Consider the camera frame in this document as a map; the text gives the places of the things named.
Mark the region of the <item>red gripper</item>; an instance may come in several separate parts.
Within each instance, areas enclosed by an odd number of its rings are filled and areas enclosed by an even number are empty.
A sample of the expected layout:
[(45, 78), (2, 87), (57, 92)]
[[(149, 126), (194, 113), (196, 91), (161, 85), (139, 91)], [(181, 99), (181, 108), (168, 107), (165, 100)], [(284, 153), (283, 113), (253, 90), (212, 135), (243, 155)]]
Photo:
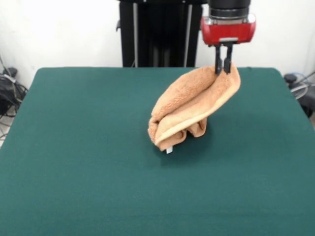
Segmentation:
[[(256, 18), (248, 17), (238, 20), (215, 20), (209, 17), (201, 19), (202, 38), (206, 45), (215, 46), (215, 73), (220, 74), (222, 67), (221, 46), (225, 43), (248, 43), (251, 42), (255, 29)], [(230, 73), (232, 61), (232, 45), (228, 45), (223, 69), (226, 74)]]

